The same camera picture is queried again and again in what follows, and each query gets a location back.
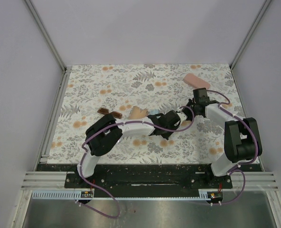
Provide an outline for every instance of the grey wall panel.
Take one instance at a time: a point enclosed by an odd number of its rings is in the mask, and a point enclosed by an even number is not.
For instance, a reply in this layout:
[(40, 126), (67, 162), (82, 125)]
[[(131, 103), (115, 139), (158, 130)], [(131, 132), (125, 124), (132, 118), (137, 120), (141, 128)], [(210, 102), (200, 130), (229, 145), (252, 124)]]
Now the grey wall panel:
[(258, 120), (263, 164), (281, 193), (281, 0), (271, 4), (234, 75), (248, 115)]
[(23, 1), (0, 1), (0, 228), (34, 167), (60, 77)]
[(231, 63), (264, 0), (33, 0), (65, 64)]

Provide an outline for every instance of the pink soap bar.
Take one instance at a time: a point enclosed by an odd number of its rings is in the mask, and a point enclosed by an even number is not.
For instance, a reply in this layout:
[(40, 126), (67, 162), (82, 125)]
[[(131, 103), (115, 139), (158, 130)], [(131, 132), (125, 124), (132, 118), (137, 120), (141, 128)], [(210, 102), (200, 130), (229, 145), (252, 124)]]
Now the pink soap bar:
[(210, 84), (208, 82), (205, 82), (203, 79), (200, 79), (199, 77), (195, 76), (194, 74), (187, 74), (183, 81), (196, 88), (196, 89), (199, 89), (199, 88), (206, 88), (206, 89), (209, 89), (210, 88)]

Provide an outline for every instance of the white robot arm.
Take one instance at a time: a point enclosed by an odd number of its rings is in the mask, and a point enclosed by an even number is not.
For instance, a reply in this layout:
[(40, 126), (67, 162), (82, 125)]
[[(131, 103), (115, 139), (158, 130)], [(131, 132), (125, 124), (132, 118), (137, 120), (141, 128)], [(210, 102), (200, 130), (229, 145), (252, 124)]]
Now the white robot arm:
[[(225, 152), (218, 160), (211, 164), (211, 171), (214, 176), (224, 176), (238, 163), (253, 159), (255, 156), (254, 143), (257, 143), (259, 148), (258, 156), (261, 155), (262, 145), (255, 119), (244, 119), (244, 122), (255, 134), (256, 142), (253, 142), (249, 132), (239, 121), (223, 112), (219, 108), (217, 101), (210, 101), (206, 89), (196, 89), (193, 93), (194, 98), (192, 100), (189, 99), (186, 106), (192, 109), (195, 116), (202, 115), (209, 118), (225, 130)], [(166, 114), (149, 115), (143, 119), (133, 120), (137, 123), (118, 125), (99, 134), (86, 145), (91, 154), (87, 154), (83, 160), (81, 167), (83, 176), (85, 178), (92, 176), (100, 156), (108, 153), (116, 143), (120, 143), (122, 138), (134, 135), (161, 135), (168, 140), (173, 132), (167, 132), (153, 125), (164, 129), (177, 130), (184, 120), (193, 121), (193, 115), (188, 108), (178, 109), (177, 111), (172, 110)], [(123, 122), (125, 121), (116, 120), (110, 114), (105, 115), (86, 131), (86, 140), (108, 125)], [(246, 135), (247, 138), (241, 139), (241, 134)]]

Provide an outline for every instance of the floral tablecloth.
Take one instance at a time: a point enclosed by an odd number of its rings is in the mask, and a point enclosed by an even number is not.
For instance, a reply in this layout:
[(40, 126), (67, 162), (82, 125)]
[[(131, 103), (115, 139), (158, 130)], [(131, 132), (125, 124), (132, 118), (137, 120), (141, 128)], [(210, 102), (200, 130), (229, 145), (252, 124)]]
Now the floral tablecloth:
[[(102, 117), (97, 113), (100, 107), (120, 112), (127, 119), (135, 105), (161, 113), (186, 105), (193, 97), (193, 88), (183, 82), (188, 73), (227, 95), (232, 103), (226, 108), (244, 116), (228, 64), (76, 65), (72, 67), (47, 162), (80, 161), (85, 131)], [(216, 94), (209, 96), (224, 100)], [(191, 128), (172, 134), (168, 141), (160, 136), (125, 138), (99, 163), (211, 163), (222, 155), (223, 148), (223, 129), (197, 116)]]

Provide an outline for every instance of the metal frame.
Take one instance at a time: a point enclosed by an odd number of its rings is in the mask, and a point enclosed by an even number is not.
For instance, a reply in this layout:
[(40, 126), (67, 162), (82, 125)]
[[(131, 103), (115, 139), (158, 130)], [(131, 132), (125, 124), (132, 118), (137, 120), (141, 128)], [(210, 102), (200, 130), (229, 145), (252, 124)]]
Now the metal frame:
[(57, 118), (60, 113), (61, 104), (65, 97), (65, 91), (69, 81), (71, 69), (71, 67), (68, 67), (66, 71), (62, 74), (62, 77), (60, 79), (57, 93), (53, 101), (52, 110), (49, 115), (48, 123), (45, 129), (45, 134), (38, 151), (37, 160), (33, 169), (34, 171), (36, 170), (36, 167), (39, 163), (47, 162), (47, 152), (49, 151), (49, 148), (52, 144), (51, 138), (53, 138), (56, 129)]
[[(36, 170), (37, 164), (45, 163), (47, 161), (47, 152), (50, 144), (50, 139), (53, 137), (53, 132), (56, 128), (56, 120), (60, 112), (61, 104), (65, 95), (65, 88), (67, 82), (69, 80), (69, 75), (71, 72), (70, 68), (67, 68), (63, 63), (57, 49), (55, 48), (47, 30), (45, 29), (39, 14), (37, 13), (32, 0), (23, 0), (30, 11), (32, 17), (35, 20), (40, 32), (42, 33), (44, 39), (47, 42), (49, 49), (54, 55), (55, 59), (58, 62), (59, 67), (62, 69), (63, 74), (59, 83), (59, 87), (54, 98), (53, 107), (49, 116), (49, 120), (45, 130), (45, 136), (42, 140), (40, 150), (38, 153), (37, 162), (35, 164), (34, 170)], [(238, 63), (239, 58), (245, 51), (247, 44), (249, 43), (251, 37), (256, 31), (259, 23), (261, 22), (263, 16), (265, 15), (267, 9), (269, 8), (272, 0), (265, 0), (261, 9), (259, 10), (254, 22), (252, 23), (246, 37), (244, 38), (238, 52), (236, 53), (232, 64), (230, 65), (231, 71), (233, 71), (234, 67)], [(13, 220), (9, 224), (10, 228), (21, 228), (23, 226), (23, 222), (25, 219), (25, 215), (28, 209), (28, 205), (30, 202), (30, 198), (32, 197), (32, 192), (34, 190), (54, 190), (56, 192), (64, 192), (64, 191), (79, 191), (79, 190), (87, 190), (87, 189), (65, 189), (64, 183), (66, 181), (67, 172), (42, 172), (42, 171), (33, 171), (27, 172), (25, 179), (23, 181), (21, 190), (19, 191), (18, 204), (16, 206), (15, 213), (13, 215)], [(277, 183), (275, 181), (275, 177), (271, 172), (246, 172), (246, 186), (245, 191), (265, 191), (267, 197), (269, 199), (269, 203), (272, 209), (272, 214), (276, 221), (277, 227), (281, 228), (281, 197), (279, 194), (279, 189), (277, 187)], [(239, 191), (243, 182), (243, 177), (239, 173), (234, 173), (231, 176), (233, 188), (224, 190), (224, 191)], [(213, 189), (208, 190), (200, 190), (202, 192), (206, 191), (215, 191)]]
[[(28, 204), (34, 190), (53, 190), (54, 193), (64, 192), (78, 192), (80, 190), (86, 191), (90, 189), (65, 189), (64, 184), (66, 182), (67, 172), (43, 172), (33, 171), (27, 172), (22, 183), (20, 195), (20, 204), (16, 209), (14, 219), (9, 227), (21, 228), (24, 222), (24, 218), (28, 209)], [(279, 189), (275, 181), (275, 177), (272, 172), (245, 172), (246, 185), (245, 191), (264, 191), (269, 199), (272, 214), (276, 221), (277, 227), (281, 228), (281, 197), (279, 195)], [(243, 177), (239, 173), (233, 173), (232, 189), (224, 191), (240, 191), (243, 183)], [(202, 189), (201, 193), (216, 191), (216, 189)], [(100, 200), (109, 200), (109, 198), (97, 198)], [(119, 200), (148, 200), (147, 198), (122, 198)], [(193, 199), (193, 198), (169, 198), (163, 200), (205, 200), (205, 199)]]
[(230, 64), (230, 69), (233, 70), (237, 64), (237, 62), (239, 61), (241, 55), (243, 54), (243, 52), (245, 51), (251, 37), (254, 35), (254, 32), (256, 31), (256, 29), (258, 28), (262, 18), (264, 17), (265, 13), (267, 12), (268, 8), (270, 7), (271, 3), (273, 2), (273, 0), (265, 0), (265, 2), (263, 3), (263, 5), (261, 6), (258, 14), (256, 15), (252, 25), (250, 26), (250, 29), (247, 32), (246, 37), (244, 38), (239, 50), (237, 51), (232, 63)]
[(44, 39), (46, 40), (47, 45), (48, 45), (49, 49), (51, 50), (52, 54), (54, 55), (56, 61), (58, 62), (59, 67), (61, 68), (61, 70), (63, 72), (65, 72), (66, 66), (65, 66), (63, 60), (61, 59), (58, 51), (56, 50), (56, 48), (55, 48), (55, 46), (54, 46), (54, 44), (53, 44), (53, 42), (52, 42), (52, 40), (49, 36), (44, 24), (42, 23), (42, 21), (40, 19), (40, 16), (35, 9), (34, 4), (32, 3), (31, 0), (23, 0), (23, 1), (25, 2), (29, 12), (33, 16), (35, 23), (37, 24), (41, 34), (43, 35)]

